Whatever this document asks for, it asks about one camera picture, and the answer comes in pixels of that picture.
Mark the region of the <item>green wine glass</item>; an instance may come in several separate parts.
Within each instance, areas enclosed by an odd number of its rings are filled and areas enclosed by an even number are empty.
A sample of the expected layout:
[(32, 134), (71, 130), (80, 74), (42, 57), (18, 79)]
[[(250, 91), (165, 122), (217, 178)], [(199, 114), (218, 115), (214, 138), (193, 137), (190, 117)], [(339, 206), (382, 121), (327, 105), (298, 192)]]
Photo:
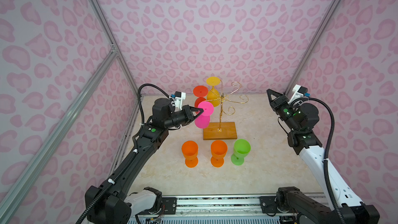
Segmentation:
[(245, 157), (250, 153), (251, 145), (245, 139), (238, 139), (235, 141), (233, 146), (233, 154), (231, 156), (231, 162), (236, 166), (244, 164)]

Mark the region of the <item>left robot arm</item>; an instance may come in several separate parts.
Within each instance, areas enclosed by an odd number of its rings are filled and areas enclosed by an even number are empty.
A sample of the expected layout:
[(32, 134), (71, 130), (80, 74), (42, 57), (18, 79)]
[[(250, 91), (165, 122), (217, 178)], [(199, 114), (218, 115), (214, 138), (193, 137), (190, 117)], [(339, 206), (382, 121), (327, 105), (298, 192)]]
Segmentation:
[(189, 125), (204, 113), (202, 108), (184, 105), (175, 110), (172, 98), (154, 102), (152, 115), (134, 136), (134, 147), (122, 163), (99, 187), (91, 186), (85, 194), (86, 209), (77, 220), (94, 224), (126, 224), (132, 215), (127, 192), (149, 158), (160, 148), (173, 127)]

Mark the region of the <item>red wine glass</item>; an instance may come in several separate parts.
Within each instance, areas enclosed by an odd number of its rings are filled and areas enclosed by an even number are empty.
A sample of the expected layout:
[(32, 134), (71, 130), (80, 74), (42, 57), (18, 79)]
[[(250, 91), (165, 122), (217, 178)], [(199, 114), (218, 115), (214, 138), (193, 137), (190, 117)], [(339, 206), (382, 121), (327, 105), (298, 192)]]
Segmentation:
[(197, 97), (194, 106), (198, 108), (198, 105), (207, 100), (208, 88), (205, 86), (196, 86), (193, 89), (193, 94)]

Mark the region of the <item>orange wine glass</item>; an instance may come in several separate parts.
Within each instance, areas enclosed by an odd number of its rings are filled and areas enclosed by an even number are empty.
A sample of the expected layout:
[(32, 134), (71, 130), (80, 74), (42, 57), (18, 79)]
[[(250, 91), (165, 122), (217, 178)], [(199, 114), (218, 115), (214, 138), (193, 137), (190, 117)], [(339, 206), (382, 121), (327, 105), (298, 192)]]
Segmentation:
[(212, 142), (211, 147), (211, 164), (216, 167), (220, 168), (224, 165), (224, 158), (228, 152), (228, 146), (224, 141), (216, 140)]
[(189, 168), (197, 166), (198, 160), (198, 144), (194, 141), (186, 141), (181, 147), (182, 154), (185, 158), (185, 165)]

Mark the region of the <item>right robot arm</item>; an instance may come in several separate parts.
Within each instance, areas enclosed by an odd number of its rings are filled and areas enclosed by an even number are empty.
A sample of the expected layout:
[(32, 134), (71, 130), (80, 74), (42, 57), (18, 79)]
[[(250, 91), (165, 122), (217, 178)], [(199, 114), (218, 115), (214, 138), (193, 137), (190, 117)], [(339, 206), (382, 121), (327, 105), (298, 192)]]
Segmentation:
[[(307, 88), (298, 86), (290, 99), (272, 89), (266, 93), (271, 109), (289, 128), (288, 145), (311, 170), (328, 205), (308, 197), (296, 187), (280, 187), (276, 193), (276, 208), (281, 212), (296, 212), (297, 224), (377, 224), (379, 211), (354, 193), (329, 160), (335, 130), (331, 108), (324, 101), (311, 97), (307, 91)], [(322, 105), (330, 116), (326, 144), (322, 144), (313, 132), (320, 120), (315, 103)]]

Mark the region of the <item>yellow wine glass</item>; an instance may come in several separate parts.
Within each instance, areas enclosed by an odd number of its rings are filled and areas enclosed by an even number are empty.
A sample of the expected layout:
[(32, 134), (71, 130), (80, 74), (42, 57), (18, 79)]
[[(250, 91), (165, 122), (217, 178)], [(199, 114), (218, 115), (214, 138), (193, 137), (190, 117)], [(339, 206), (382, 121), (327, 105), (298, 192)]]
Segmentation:
[(207, 100), (208, 101), (215, 101), (220, 97), (220, 94), (218, 90), (215, 88), (215, 86), (219, 85), (221, 83), (221, 80), (217, 77), (209, 77), (206, 80), (206, 83), (210, 86), (210, 89), (207, 94)]

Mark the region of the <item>pink wine glass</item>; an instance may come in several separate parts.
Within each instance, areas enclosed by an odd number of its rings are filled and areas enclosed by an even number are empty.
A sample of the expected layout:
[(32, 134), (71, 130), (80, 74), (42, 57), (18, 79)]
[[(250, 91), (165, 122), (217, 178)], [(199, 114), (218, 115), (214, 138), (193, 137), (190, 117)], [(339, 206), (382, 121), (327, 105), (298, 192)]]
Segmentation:
[(198, 108), (201, 108), (203, 112), (195, 120), (195, 125), (200, 129), (205, 129), (210, 123), (210, 116), (214, 112), (214, 106), (210, 102), (203, 101), (198, 104)]

